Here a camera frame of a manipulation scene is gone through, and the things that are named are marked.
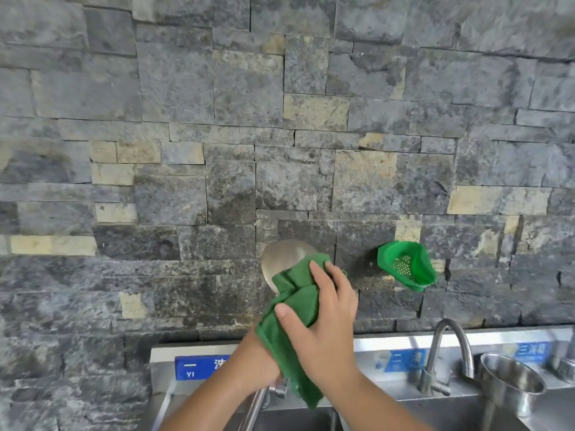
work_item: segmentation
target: fingernail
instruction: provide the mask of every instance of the fingernail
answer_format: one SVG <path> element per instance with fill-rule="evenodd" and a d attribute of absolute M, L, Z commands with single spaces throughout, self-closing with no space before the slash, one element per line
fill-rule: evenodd
<path fill-rule="evenodd" d="M 284 317 L 286 314 L 285 304 L 277 304 L 274 307 L 274 311 L 276 312 L 276 316 L 278 318 Z"/>

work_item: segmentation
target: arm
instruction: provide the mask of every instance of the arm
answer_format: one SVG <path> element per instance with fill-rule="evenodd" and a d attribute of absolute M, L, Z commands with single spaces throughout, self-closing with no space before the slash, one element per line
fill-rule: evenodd
<path fill-rule="evenodd" d="M 252 328 L 231 357 L 159 431 L 221 431 L 250 393 L 269 386 L 278 376 L 277 364 Z"/>
<path fill-rule="evenodd" d="M 347 277 L 326 263 L 338 285 L 336 291 L 331 278 L 315 262 L 309 267 L 320 289 L 316 323 L 308 329 L 289 306 L 276 305 L 276 315 L 307 376 L 354 431 L 431 431 L 357 367 L 353 322 L 358 298 Z"/>

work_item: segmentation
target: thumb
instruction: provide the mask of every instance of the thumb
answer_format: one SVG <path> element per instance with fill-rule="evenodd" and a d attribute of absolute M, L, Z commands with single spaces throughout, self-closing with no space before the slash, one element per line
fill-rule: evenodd
<path fill-rule="evenodd" d="M 293 349 L 301 350 L 309 342 L 311 332 L 300 320 L 296 312 L 287 304 L 277 304 L 274 308 L 282 328 L 286 332 Z"/>

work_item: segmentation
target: stainless steel bowl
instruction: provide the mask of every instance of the stainless steel bowl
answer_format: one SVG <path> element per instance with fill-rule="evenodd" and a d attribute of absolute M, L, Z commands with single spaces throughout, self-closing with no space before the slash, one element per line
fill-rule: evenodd
<path fill-rule="evenodd" d="M 266 245 L 262 252 L 261 263 L 268 286 L 277 294 L 278 288 L 271 280 L 273 276 L 291 268 L 308 254 L 316 252 L 314 247 L 295 239 L 277 240 Z"/>
<path fill-rule="evenodd" d="M 547 390 L 543 378 L 528 365 L 493 352 L 481 356 L 479 378 L 485 397 L 518 417 L 531 415 L 535 401 Z"/>

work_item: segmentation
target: hand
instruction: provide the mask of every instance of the hand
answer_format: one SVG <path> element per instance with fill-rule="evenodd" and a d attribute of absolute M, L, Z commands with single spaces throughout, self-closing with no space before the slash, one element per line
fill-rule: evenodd
<path fill-rule="evenodd" d="M 343 375 L 355 377 L 359 373 L 353 328 L 358 298 L 341 269 L 329 261 L 326 269 L 338 285 L 337 291 L 317 263 L 312 261 L 309 269 L 319 287 L 320 308 L 315 324 L 307 328 L 287 304 L 277 304 L 275 312 L 305 373 L 327 394 Z"/>
<path fill-rule="evenodd" d="M 226 368 L 237 380 L 237 388 L 244 395 L 274 384 L 279 378 L 279 367 L 269 351 L 255 333 L 255 327 L 249 329 L 222 368 Z"/>

